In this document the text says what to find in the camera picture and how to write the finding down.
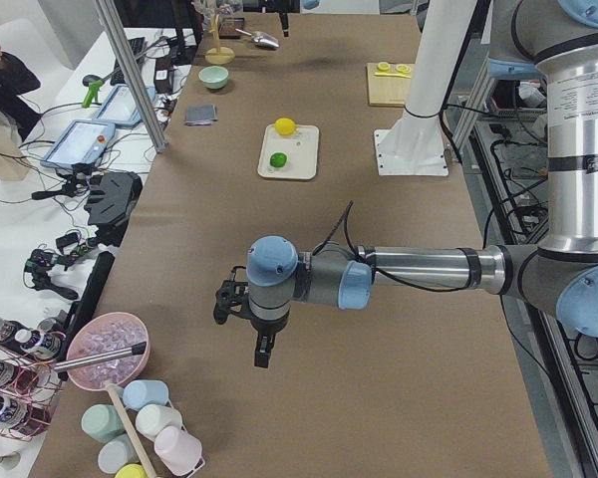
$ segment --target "light green bowl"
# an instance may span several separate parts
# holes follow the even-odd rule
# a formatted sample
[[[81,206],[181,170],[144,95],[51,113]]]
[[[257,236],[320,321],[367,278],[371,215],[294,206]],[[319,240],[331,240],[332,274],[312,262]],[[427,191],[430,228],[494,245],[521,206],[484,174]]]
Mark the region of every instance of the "light green bowl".
[[[228,83],[228,70],[223,67],[206,67],[199,72],[199,79],[210,90],[219,90]]]

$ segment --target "pink bowl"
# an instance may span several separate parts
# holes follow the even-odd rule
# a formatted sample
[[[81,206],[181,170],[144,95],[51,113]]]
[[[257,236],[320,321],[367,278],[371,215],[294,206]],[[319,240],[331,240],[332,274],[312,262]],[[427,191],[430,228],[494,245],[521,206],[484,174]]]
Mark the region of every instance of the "pink bowl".
[[[68,370],[69,378],[79,388],[99,391],[109,382],[119,386],[127,385],[147,366],[150,354],[149,331],[140,319],[126,312],[110,312],[94,318],[71,341],[67,360],[109,352],[139,342],[147,343],[147,349],[141,356]]]

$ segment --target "white plate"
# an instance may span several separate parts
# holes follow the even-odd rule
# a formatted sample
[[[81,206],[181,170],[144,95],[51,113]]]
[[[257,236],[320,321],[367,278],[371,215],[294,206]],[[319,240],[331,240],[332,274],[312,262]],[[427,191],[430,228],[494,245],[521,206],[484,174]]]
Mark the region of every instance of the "white plate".
[[[272,179],[312,179],[317,174],[318,151],[319,128],[316,126],[297,124],[295,132],[282,136],[274,124],[269,124],[263,136],[257,172]],[[288,156],[282,167],[270,165],[270,156],[275,152]]]

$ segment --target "brown tabletop surface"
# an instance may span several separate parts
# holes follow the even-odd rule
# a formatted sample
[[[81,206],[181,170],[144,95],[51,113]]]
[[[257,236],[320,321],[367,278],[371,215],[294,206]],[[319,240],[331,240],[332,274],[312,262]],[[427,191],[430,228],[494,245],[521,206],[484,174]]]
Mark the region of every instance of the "brown tabletop surface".
[[[197,476],[549,476],[495,296],[375,287],[363,311],[295,303],[270,369],[253,366],[246,321],[215,324],[215,290],[252,242],[274,234],[311,250],[351,199],[357,244],[480,242],[459,166],[444,178],[377,173],[373,131],[401,112],[368,106],[364,69],[413,63],[414,19],[291,15],[284,39],[276,15],[249,15],[246,29],[280,37],[280,50],[223,41],[237,58],[216,93],[197,79],[199,56],[98,308],[148,326],[142,377],[168,384],[201,440],[207,462]],[[211,46],[205,39],[200,53]],[[210,103],[216,124],[183,125],[187,106]],[[279,117],[320,129],[314,179],[257,175],[265,128]],[[102,445],[80,429],[98,402],[107,395],[67,386],[32,478],[104,476]]]

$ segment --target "silver ladle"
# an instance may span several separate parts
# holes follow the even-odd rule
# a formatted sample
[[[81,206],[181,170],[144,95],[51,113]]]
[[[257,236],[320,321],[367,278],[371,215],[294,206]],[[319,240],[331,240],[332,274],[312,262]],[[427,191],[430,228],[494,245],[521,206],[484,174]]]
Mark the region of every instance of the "silver ladle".
[[[265,48],[267,50],[277,50],[279,48],[279,40],[272,35],[264,32],[250,33],[245,30],[239,30],[238,28],[235,28],[235,30],[243,35],[249,36],[256,47]]]

